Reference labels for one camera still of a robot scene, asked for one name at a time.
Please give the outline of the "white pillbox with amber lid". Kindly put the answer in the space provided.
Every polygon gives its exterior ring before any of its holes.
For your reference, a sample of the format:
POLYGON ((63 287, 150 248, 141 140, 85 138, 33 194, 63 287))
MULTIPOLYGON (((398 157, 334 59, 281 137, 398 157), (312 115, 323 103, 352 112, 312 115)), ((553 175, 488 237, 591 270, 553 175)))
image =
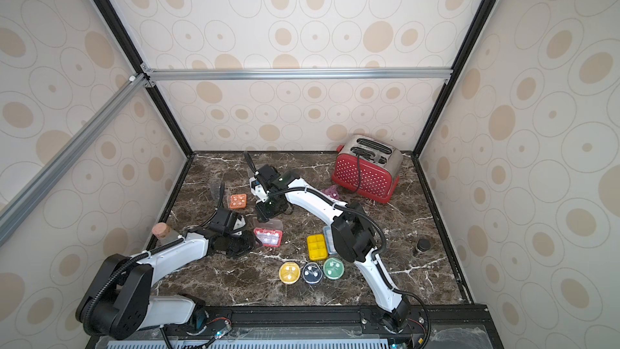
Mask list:
POLYGON ((323 234, 307 237, 308 258, 312 262, 323 261, 329 257, 326 238, 323 234))

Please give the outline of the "teal rectangular pillbox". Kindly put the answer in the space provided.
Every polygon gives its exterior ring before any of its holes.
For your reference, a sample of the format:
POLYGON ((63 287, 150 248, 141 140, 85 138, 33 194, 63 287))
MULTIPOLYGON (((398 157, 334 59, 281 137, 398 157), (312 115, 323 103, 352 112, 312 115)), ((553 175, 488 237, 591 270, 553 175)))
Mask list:
POLYGON ((333 238, 333 234, 332 234, 332 230, 331 230, 331 226, 325 226, 323 228, 323 234, 325 237, 325 243, 327 246, 327 251, 329 255, 336 255, 336 249, 335 249, 335 245, 334 245, 334 238, 333 238))

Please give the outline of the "yellow round pillbox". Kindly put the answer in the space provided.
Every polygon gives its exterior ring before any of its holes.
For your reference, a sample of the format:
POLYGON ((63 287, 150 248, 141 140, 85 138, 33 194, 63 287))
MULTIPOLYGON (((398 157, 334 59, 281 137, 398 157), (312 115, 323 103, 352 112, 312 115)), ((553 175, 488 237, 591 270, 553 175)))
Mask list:
POLYGON ((300 277, 300 266, 295 262, 286 262, 279 268, 279 279, 286 285, 295 284, 300 277))

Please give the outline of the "red pillbox clear lid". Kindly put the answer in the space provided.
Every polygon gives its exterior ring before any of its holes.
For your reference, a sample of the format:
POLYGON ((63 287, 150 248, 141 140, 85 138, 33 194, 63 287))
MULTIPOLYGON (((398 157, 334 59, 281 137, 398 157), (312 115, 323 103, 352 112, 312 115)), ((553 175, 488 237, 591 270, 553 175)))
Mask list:
POLYGON ((253 232, 264 247, 278 248, 284 239, 284 226, 279 219, 259 221, 255 224, 253 232))

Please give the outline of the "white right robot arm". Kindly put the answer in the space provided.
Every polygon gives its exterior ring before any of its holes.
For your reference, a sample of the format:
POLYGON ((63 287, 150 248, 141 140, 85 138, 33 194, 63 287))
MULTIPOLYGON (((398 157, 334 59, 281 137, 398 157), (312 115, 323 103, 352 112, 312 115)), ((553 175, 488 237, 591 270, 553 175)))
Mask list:
POLYGON ((255 208, 260 220, 269 221, 292 205, 319 218, 330 227, 337 254, 362 273, 376 304, 384 311, 382 324, 386 330, 398 333, 414 322, 426 334, 431 332, 429 310, 421 297, 399 289, 389 276, 380 258, 387 249, 387 239, 361 205, 327 196, 294 171, 280 173, 270 165, 257 167, 247 151, 243 155, 252 172, 250 190, 257 198, 255 208))

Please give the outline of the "dark blue round pillbox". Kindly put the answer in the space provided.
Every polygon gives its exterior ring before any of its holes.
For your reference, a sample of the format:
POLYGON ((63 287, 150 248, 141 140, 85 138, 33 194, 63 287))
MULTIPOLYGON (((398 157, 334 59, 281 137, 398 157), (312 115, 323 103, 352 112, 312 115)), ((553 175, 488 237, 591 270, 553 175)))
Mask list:
POLYGON ((306 263, 301 269, 301 277, 307 284, 319 284, 323 278, 323 271, 318 263, 306 263))

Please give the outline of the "green round pillbox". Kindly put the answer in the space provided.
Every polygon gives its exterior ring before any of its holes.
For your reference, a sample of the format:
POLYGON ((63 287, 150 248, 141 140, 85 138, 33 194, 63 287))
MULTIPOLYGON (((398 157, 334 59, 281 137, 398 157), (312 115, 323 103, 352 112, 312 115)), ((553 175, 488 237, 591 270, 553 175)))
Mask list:
POLYGON ((323 264, 325 278, 329 280, 339 280, 345 272, 344 263, 338 258, 330 257, 323 264))

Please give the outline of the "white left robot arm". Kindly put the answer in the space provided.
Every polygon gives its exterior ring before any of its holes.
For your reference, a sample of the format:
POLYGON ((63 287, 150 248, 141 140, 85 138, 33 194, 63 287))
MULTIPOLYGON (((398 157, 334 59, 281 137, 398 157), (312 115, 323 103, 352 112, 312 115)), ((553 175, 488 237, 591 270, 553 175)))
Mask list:
POLYGON ((209 318, 203 300, 188 295, 154 296, 152 287, 204 257, 237 259, 259 246, 261 242, 244 216, 219 203, 208 220, 184 229, 167 244, 137 255, 106 258, 80 301, 75 318, 93 337, 121 340, 137 331, 168 325, 200 334, 209 318))

